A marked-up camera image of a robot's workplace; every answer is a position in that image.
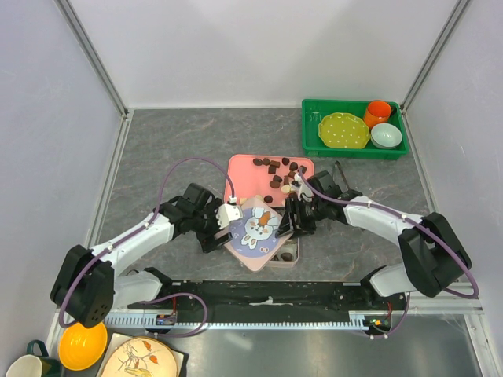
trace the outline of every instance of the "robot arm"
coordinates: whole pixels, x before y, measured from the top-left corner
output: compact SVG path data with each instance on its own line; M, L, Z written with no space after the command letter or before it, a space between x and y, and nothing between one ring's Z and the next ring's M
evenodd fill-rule
M181 234L195 232L204 253L215 250L232 238L230 233L215 239L231 221L243 217L240 207L223 203L205 188L191 184L183 196L177 196L154 213L113 240L87 250L73 247L61 266L51 291L51 300L61 306L70 286L94 257L108 252L83 276L72 293L66 311L78 322L91 328L112 309L134 302L154 299L162 287L152 273L142 271L120 276L147 252L170 242Z
M289 233L294 237L313 234L316 222L328 218L345 225L367 229L400 248L403 263L383 266L362 280L362 286L368 290L369 300L407 291L419 291L428 297L435 297L463 275L460 266L440 245L425 236L416 226L404 221L405 218L433 232L454 251L468 269L471 268L470 258L449 222L441 214L433 212L423 217L390 210L382 205L375 208L372 206L374 202L360 192L352 189L342 192L327 171L316 173L307 182L324 196L344 202L334 203L315 196L297 176L296 193L291 194L285 203L285 216L277 231L279 236ZM351 205L351 202L368 205ZM398 212L402 218L391 212Z

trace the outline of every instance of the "orange cup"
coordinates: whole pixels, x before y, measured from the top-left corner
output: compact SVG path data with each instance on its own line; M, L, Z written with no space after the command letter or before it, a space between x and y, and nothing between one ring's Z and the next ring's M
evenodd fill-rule
M376 124L386 122L391 115L391 106L381 100L375 100L369 103L363 116L363 121L369 129L372 129Z

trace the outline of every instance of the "decorative plate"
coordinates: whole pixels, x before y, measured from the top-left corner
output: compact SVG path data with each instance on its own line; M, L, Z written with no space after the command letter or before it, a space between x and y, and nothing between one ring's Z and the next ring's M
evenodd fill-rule
M152 338L137 337L122 344L105 365L101 377L176 377L171 350Z
M330 148L364 148L370 132L361 118L348 112L327 115L318 125L318 136Z

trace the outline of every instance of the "wire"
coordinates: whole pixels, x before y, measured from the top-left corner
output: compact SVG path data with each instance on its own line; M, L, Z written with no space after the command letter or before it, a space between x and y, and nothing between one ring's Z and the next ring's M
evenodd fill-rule
M160 190L159 190L159 195L157 197L157 205L156 205L156 209L154 210L154 213L152 215L152 217L150 218L150 220L147 221L147 226L145 225L140 225L138 228L136 228L135 230L133 230L131 233L128 233L126 234L124 237L122 237L120 240L117 240L115 243L112 244L111 247L107 247L105 248L102 252L100 252L98 255L96 255L94 258L92 258L89 263L87 263L84 268L80 271L80 273L77 275L77 277L73 280L72 284L70 285L70 288L68 289L68 292L67 294L65 295L64 299L63 299L63 302L61 303L61 308L60 308L60 313L58 315L58 323L59 325L62 327L62 328L69 328L70 326L72 326L73 324L76 324L77 321L74 320L72 322L69 322L69 323L65 323L64 322L64 314L66 313L66 309L68 307L68 303L70 301L70 297L73 295L73 293L75 292L75 289L77 288L77 285L79 285L80 281L82 280L82 278L86 275L87 271L90 270L90 268L98 261L100 260L101 258L103 258L106 254L109 254L112 252L112 250L116 247L118 247L119 245L121 245L122 243L128 241L129 239L131 239L132 237L136 236L137 234L139 234L140 232L144 231L145 229L147 229L147 227L149 225L151 225L157 218L157 215L159 214L159 210L160 210L160 204L163 200L163 193L164 193L164 187L166 186L166 183L167 183L167 179L170 177L171 173L173 173L173 171L178 167L178 165L180 165L181 163L184 163L185 161L191 161L191 160L200 160L200 161L204 161L206 163L210 163L211 165L215 166L217 169L219 169L222 174L226 177L226 180L229 182L229 185L230 185L230 191L231 191L231 195L232 197L235 197L236 196L236 192L234 190L234 183L232 182L232 180L230 179L230 176L227 174L227 172L225 171L225 169L223 167L221 167L220 165L218 165L214 160L212 159L206 159L204 157L187 157L185 159L179 159L178 161L176 161L172 166L171 168L169 169L169 171L166 173L166 177L164 177L164 181L163 181L163 184L161 185L160 187Z
M188 336L193 336L193 335L199 334L200 332L202 332L201 329L207 323L207 305L206 305L206 302L204 302L204 300L201 297L199 297L198 295L195 295L194 293L185 293L185 292L174 293L172 295L164 296L161 298L156 298L155 300L152 300L152 301L140 301L138 304L144 304L144 305L158 304L162 301L176 299L177 297L194 297L197 301L199 301L201 303L201 305L203 306L203 310L204 310L203 320L201 321L199 326L197 326L196 328L194 328L193 330L191 330L189 332L186 332L184 334L165 334L163 336L166 336L168 338L187 338Z
M380 205L378 203L362 203L362 202L352 202L352 201L347 201L347 200L341 200L341 199L333 199L330 196L327 196L321 192L319 192L317 189L315 189L312 185L310 185L307 182L307 179L304 177L301 169L299 169L299 176L303 180L304 184L316 195L320 196L322 199L328 200L329 202L344 205L344 206L356 206L356 207L372 207L376 208L377 210L381 210L383 212L386 212L388 214L392 214L397 218L403 218L402 214L400 212L397 212L396 210L393 210L392 208L385 207L383 205ZM468 267L463 263L463 261L456 255L453 249L450 248L450 246L445 243L440 237L438 237L436 234L434 234L430 229L426 228L422 224L419 224L412 220L411 218L404 217L404 221L408 222L409 224L415 226L418 228L423 234L426 236L430 237L433 239L437 244L444 249L447 254L450 255L450 257L457 263L457 265L460 267L461 271L466 275L468 280L470 281L470 284L472 285L473 292L470 295L467 295L465 293L461 293L458 291L454 291L450 288L445 288L444 291L451 293L452 295L456 295L458 297L462 298L478 298L479 297L479 285L475 281L475 277L472 275Z
M375 324L370 324L376 330L382 332L383 334L387 334L393 328L393 317L390 317L390 329L388 331L378 328Z
M405 320L405 318L407 317L407 313L409 312L409 307L410 307L410 294L407 295L406 307L403 310L403 314L400 317L400 320L398 321L396 326L394 328L390 329L390 331L388 331L386 334L368 336L365 333L362 334L361 332L356 332L356 331L353 331L353 334L358 335L358 336L363 336L365 338L371 338L371 339L386 339L387 337L389 337L389 335L392 335L393 333L395 333L400 328L400 326L402 326L403 321Z
M391 318L391 314L393 313L393 304L391 304L391 301L387 302L387 316L384 318L384 320L387 320L388 318Z

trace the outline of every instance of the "bunny illustration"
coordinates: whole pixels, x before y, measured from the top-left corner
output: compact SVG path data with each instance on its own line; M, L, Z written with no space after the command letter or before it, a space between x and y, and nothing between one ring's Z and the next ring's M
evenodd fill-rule
M257 241L267 240L273 235L280 225L280 220L265 208L253 208L252 215L244 224L246 234L241 239L241 245L255 249Z

